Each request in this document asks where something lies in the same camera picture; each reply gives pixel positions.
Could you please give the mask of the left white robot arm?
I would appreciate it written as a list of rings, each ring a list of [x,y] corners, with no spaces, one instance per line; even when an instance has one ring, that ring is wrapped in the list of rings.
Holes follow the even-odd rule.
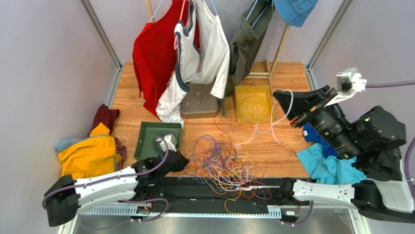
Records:
[[[131,200],[140,190],[169,173],[183,171],[190,160],[179,151],[167,150],[120,171],[90,178],[64,175],[44,194],[42,207],[50,227],[63,225],[90,208]]]

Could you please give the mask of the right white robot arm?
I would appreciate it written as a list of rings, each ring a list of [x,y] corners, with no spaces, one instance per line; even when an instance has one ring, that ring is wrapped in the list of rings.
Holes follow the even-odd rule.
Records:
[[[414,223],[414,186],[404,175],[400,146],[406,143],[405,124],[381,106],[375,106],[349,122],[339,103],[349,99],[324,86],[310,92],[277,90],[280,104],[292,127],[310,124],[336,152],[340,160],[355,159],[353,168],[366,179],[346,185],[327,185],[284,178],[278,197],[283,201],[333,202],[358,211],[364,217],[398,223]]]

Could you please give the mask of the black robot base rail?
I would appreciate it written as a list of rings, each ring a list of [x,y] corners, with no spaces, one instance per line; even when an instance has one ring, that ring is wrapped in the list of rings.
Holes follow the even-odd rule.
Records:
[[[133,202],[112,202],[89,208],[83,215],[125,216],[143,221],[153,217],[265,218],[296,223],[309,201],[279,193],[280,179],[265,179],[236,194],[218,194],[208,183],[190,177],[166,177],[142,189]]]

